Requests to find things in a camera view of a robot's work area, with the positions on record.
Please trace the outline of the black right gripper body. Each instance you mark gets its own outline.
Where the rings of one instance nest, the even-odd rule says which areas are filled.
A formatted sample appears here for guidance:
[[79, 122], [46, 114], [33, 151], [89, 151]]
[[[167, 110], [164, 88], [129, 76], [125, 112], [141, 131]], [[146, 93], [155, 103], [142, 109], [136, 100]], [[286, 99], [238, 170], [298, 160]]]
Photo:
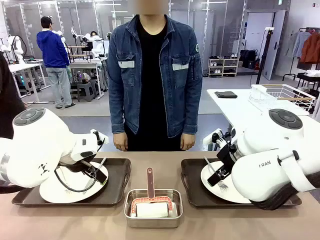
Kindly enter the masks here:
[[242, 157], [242, 153], [239, 151], [235, 143], [225, 145], [217, 154], [217, 158], [224, 164], [231, 164], [233, 166], [235, 162]]

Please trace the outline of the person's left hand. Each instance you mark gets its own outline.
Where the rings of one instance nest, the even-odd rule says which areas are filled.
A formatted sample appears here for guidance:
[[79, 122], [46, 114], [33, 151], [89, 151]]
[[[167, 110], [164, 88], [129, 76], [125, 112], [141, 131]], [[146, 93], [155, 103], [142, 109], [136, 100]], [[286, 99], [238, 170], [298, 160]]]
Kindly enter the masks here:
[[182, 151], [187, 151], [195, 145], [195, 142], [196, 142], [195, 134], [182, 133], [180, 138], [180, 149]]

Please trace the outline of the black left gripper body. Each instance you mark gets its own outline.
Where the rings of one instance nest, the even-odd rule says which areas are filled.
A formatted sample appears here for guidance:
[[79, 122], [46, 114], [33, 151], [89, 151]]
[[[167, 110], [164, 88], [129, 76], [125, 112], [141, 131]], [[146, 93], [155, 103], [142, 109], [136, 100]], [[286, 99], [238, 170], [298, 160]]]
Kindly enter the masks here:
[[58, 164], [58, 166], [65, 167], [73, 173], [78, 173], [78, 172], [88, 173], [88, 174], [95, 174], [96, 173], [96, 168], [91, 163], [89, 163], [85, 160], [77, 161], [74, 164], [66, 164], [66, 163], [60, 162]]

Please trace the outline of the person's right hand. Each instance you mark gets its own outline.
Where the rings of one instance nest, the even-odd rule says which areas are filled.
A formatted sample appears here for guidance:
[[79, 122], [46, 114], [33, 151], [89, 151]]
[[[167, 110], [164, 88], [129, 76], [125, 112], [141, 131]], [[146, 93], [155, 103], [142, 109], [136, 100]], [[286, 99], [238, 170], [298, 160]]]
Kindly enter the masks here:
[[126, 152], [128, 150], [128, 137], [125, 132], [113, 134], [113, 144], [117, 150]]

